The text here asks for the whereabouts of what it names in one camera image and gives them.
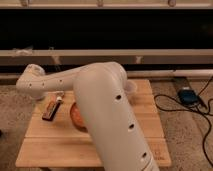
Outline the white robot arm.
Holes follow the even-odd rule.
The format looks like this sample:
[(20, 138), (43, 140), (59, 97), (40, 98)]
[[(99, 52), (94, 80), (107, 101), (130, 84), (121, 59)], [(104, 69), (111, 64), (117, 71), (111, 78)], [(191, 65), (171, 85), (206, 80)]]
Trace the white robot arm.
[(127, 73), (117, 62), (88, 64), (46, 75), (26, 67), (16, 88), (35, 98), (74, 92), (77, 107), (105, 171), (160, 171), (125, 93)]

